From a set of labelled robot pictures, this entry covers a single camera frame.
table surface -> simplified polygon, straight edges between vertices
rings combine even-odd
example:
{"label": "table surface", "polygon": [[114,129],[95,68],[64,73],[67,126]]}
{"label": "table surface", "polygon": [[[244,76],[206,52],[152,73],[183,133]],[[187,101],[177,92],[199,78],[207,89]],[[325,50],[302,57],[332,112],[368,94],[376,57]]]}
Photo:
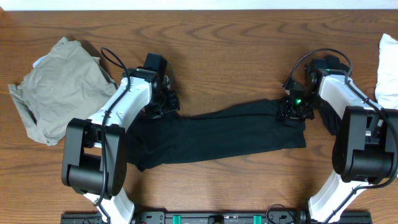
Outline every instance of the table surface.
{"label": "table surface", "polygon": [[[63,36],[79,40],[92,56],[109,47],[130,67],[142,65],[148,52],[162,54],[174,68],[181,114],[192,115],[280,98],[294,63],[324,47],[351,58],[355,84],[374,98],[383,33],[398,37],[398,11],[0,12],[0,223],[59,223],[64,212],[95,210],[61,183],[64,141],[48,147],[29,139],[7,88]],[[120,68],[102,65],[119,81]],[[335,140],[318,113],[307,121],[305,138],[305,149],[145,172],[129,164],[124,188],[141,208],[301,208],[329,177]],[[375,223],[396,223],[397,182],[362,193],[349,208],[369,210]]]}

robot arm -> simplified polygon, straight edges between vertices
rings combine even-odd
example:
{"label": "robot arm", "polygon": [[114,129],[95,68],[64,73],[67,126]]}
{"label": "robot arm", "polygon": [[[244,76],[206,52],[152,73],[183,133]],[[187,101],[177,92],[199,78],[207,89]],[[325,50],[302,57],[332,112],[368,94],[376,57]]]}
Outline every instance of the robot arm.
{"label": "robot arm", "polygon": [[[129,75],[109,101],[88,119],[73,118],[68,126],[63,153],[62,182],[95,203],[103,184],[101,156],[85,153],[85,147],[101,147],[102,130],[106,136],[107,186],[104,199],[97,206],[104,222],[128,224],[134,204],[128,199],[123,183],[127,171],[126,131],[134,118],[145,108],[147,118],[167,115],[179,110],[175,91],[169,90],[164,75],[167,61],[157,54],[148,54],[144,67],[129,68]],[[123,93],[130,79],[130,88]],[[105,111],[109,111],[102,128]]]}
{"label": "robot arm", "polygon": [[396,128],[397,111],[385,110],[369,100],[350,77],[346,80],[345,70],[333,69],[342,66],[331,66],[330,61],[333,60],[314,59],[306,65],[305,87],[295,83],[291,77],[284,85],[290,98],[285,104],[287,109],[282,112],[283,118],[312,119],[313,110],[325,103],[341,118],[333,147],[334,171],[321,190],[308,201],[308,215],[318,222],[337,222],[343,210],[366,190],[362,187],[392,177],[397,166],[391,127],[363,99],[381,110]]}

folded garment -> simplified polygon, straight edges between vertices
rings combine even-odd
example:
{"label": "folded garment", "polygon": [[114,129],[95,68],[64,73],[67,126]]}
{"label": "folded garment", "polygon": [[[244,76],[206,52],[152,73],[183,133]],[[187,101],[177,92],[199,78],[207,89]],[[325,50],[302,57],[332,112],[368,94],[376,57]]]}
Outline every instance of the folded garment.
{"label": "folded garment", "polygon": [[382,107],[398,109],[398,41],[383,34],[379,48],[379,69],[374,94]]}
{"label": "folded garment", "polygon": [[278,100],[161,119],[138,116],[127,131],[127,161],[141,171],[161,164],[198,162],[305,147],[303,121],[277,121]]}
{"label": "folded garment", "polygon": [[78,41],[62,38],[9,91],[31,139],[56,145],[72,118],[86,119],[116,92],[117,83]]}

black cloth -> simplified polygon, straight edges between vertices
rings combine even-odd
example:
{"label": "black cloth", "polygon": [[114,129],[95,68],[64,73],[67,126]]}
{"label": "black cloth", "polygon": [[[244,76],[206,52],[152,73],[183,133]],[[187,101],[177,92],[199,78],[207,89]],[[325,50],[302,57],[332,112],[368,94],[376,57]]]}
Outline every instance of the black cloth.
{"label": "black cloth", "polygon": [[161,164],[198,162],[305,147],[303,121],[277,121],[278,100],[180,117],[134,120],[127,131],[127,161],[141,171]]}

black cable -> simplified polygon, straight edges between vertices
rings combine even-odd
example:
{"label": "black cable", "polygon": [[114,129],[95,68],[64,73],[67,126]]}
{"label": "black cable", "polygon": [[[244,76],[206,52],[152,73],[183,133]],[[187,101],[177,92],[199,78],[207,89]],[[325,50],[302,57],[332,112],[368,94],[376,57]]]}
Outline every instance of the black cable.
{"label": "black cable", "polygon": [[104,216],[106,217],[106,223],[111,224],[111,217],[109,216],[109,214],[105,211],[104,207],[102,205],[98,206],[99,210],[101,210],[101,212],[104,214]]}
{"label": "black cable", "polygon": [[[396,153],[398,154],[398,134],[397,134],[397,131],[395,130],[394,126],[392,125],[392,123],[390,122],[390,120],[387,118],[387,116],[386,116],[384,113],[382,113],[381,110],[380,110],[376,105],[374,105],[374,104],[370,101],[369,98],[365,98],[365,96],[363,96],[362,94],[360,94],[360,92],[358,92],[358,91],[355,89],[355,87],[354,87],[353,85],[351,85],[352,81],[351,81],[351,80],[348,80],[348,77],[350,77],[351,74],[352,74],[352,72],[353,72],[353,63],[352,63],[352,61],[351,61],[345,54],[343,54],[342,52],[340,52],[340,51],[338,51],[338,50],[335,50],[335,49],[316,49],[316,50],[313,50],[313,51],[311,51],[310,53],[304,55],[304,57],[302,57],[302,58],[294,65],[294,67],[293,67],[293,69],[292,69],[292,71],[291,71],[291,73],[290,73],[290,75],[289,75],[289,78],[293,75],[294,70],[296,69],[297,65],[298,65],[303,59],[305,59],[306,57],[308,57],[309,55],[311,55],[311,54],[313,54],[313,53],[315,53],[315,52],[324,51],[324,50],[332,51],[332,52],[338,53],[338,54],[340,54],[341,56],[343,56],[343,57],[347,60],[347,62],[348,62],[348,64],[349,64],[349,70],[348,70],[348,72],[347,72],[346,75],[345,75],[345,83],[346,83],[346,85],[347,85],[348,88],[350,88],[355,94],[357,94],[357,95],[364,101],[364,103],[366,103],[366,104],[368,104],[370,107],[372,107],[372,108],[375,110],[375,112],[380,116],[380,118],[387,124],[387,126],[390,127],[391,132],[392,132],[392,135],[394,136],[394,140],[395,140],[395,142],[396,142]],[[397,174],[398,174],[398,166],[396,166],[396,169],[395,169],[395,171],[394,171],[394,175],[392,175],[392,176],[389,178],[389,180],[387,180],[386,182],[384,182],[384,183],[382,183],[382,184],[355,187],[355,188],[351,191],[351,193],[343,200],[343,202],[337,207],[337,209],[334,210],[334,211],[332,212],[332,214],[323,222],[323,224],[328,223],[328,222],[338,213],[338,211],[340,211],[340,210],[344,207],[344,205],[350,200],[350,198],[351,198],[352,196],[356,195],[357,191],[359,191],[359,190],[364,190],[364,189],[380,189],[380,188],[383,188],[383,187],[387,187],[389,184],[391,184],[391,183],[395,180],[395,178],[397,177]]]}
{"label": "black cable", "polygon": [[[112,61],[111,59],[109,59],[105,53],[103,52],[103,50],[109,52],[113,57],[116,58],[116,60],[120,63],[120,65],[116,64],[114,61]],[[94,202],[94,206],[96,207],[100,207],[102,200],[104,199],[104,195],[105,195],[105,191],[106,191],[106,187],[108,186],[108,173],[107,173],[107,166],[106,166],[106,135],[105,135],[105,126],[106,126],[106,120],[108,119],[109,115],[112,112],[112,109],[114,108],[114,106],[119,102],[119,100],[129,91],[130,86],[131,86],[131,81],[130,81],[130,74],[128,73],[128,70],[126,68],[126,66],[124,66],[123,62],[120,60],[120,58],[113,53],[112,51],[110,51],[110,49],[107,49],[105,47],[101,48],[101,54],[107,59],[109,60],[111,63],[113,63],[114,65],[121,67],[124,69],[124,72],[126,73],[126,77],[127,77],[127,86],[124,89],[124,91],[120,94],[119,97],[116,98],[116,100],[111,104],[111,106],[105,110],[104,112],[104,119],[102,120],[102,125],[101,125],[101,147],[102,147],[102,165],[103,165],[103,182],[102,182],[102,187],[101,187],[101,192],[99,193],[99,198],[98,200],[96,200]]]}
{"label": "black cable", "polygon": [[270,210],[272,207],[276,206],[276,205],[283,207],[283,208],[285,209],[285,212],[287,212],[287,213],[290,215],[290,217],[293,218],[293,221],[288,222],[288,223],[286,223],[286,224],[292,224],[292,223],[294,223],[294,215],[292,215],[292,214],[287,210],[287,208],[286,208],[285,206],[283,206],[282,204],[273,204],[273,205],[271,205],[271,206],[267,209],[267,212],[266,212],[266,218],[267,218],[267,220],[268,220],[270,223],[272,223],[272,224],[276,224],[274,221],[272,221],[272,220],[268,217],[269,210]]}

